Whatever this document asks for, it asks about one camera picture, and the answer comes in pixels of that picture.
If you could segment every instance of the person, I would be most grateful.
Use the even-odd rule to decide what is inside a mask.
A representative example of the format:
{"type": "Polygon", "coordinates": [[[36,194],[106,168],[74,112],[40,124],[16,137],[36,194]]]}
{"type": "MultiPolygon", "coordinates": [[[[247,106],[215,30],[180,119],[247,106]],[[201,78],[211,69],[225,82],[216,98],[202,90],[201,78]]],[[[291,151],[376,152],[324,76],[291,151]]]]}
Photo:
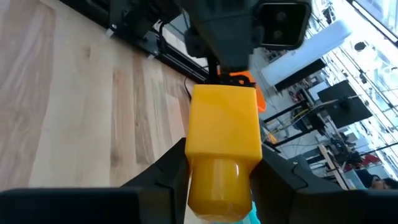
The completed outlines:
{"type": "Polygon", "coordinates": [[[368,170],[356,170],[356,175],[362,181],[363,185],[373,190],[398,189],[398,181],[392,178],[381,179],[378,175],[372,175],[368,170]]]}

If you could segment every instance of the black monitor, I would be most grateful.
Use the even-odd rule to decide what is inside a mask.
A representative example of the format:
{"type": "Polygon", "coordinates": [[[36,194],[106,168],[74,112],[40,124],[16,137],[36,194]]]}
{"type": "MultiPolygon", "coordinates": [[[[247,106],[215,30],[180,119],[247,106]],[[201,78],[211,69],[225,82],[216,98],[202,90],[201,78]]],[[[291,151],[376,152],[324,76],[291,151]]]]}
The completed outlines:
{"type": "Polygon", "coordinates": [[[339,82],[318,93],[322,103],[331,100],[345,99],[325,105],[326,111],[337,128],[353,124],[372,116],[372,113],[359,97],[348,98],[356,95],[357,93],[354,91],[353,87],[351,87],[348,80],[339,82]]]}

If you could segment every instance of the black metal frame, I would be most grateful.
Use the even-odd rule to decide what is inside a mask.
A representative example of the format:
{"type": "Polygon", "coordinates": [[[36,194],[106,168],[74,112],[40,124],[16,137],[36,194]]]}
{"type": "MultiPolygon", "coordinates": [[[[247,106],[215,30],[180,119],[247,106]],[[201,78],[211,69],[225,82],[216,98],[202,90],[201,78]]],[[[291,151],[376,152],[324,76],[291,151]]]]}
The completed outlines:
{"type": "Polygon", "coordinates": [[[114,35],[120,39],[128,42],[146,54],[153,55],[157,60],[168,65],[172,69],[186,76],[196,83],[204,83],[209,77],[209,73],[199,64],[187,57],[181,51],[177,50],[170,44],[165,44],[166,51],[161,51],[158,48],[158,42],[161,41],[161,36],[156,30],[150,30],[143,39],[134,37],[131,32],[126,32],[123,28],[114,23],[117,19],[112,16],[112,9],[108,11],[84,0],[60,0],[67,6],[83,14],[87,18],[96,22],[105,29],[110,29],[114,35]]]}

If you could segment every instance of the wooden floor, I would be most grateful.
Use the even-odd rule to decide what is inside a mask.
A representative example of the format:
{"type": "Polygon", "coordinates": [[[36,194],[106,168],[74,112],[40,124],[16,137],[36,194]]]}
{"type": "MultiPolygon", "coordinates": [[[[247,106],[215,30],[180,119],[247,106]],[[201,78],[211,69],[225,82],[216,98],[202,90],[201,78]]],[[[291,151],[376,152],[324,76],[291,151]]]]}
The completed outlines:
{"type": "Polygon", "coordinates": [[[119,186],[185,136],[184,76],[104,32],[0,0],[0,190],[119,186]]]}

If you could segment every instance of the yellow plastic block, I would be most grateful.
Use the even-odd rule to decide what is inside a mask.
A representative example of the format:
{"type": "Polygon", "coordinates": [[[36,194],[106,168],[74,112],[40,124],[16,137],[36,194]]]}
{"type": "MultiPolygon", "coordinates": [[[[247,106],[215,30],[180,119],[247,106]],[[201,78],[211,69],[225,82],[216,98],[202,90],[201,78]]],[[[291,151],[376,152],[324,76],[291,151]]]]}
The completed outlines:
{"type": "Polygon", "coordinates": [[[251,210],[249,175],[262,159],[256,89],[195,85],[185,155],[188,205],[200,218],[237,222],[251,210]]]}

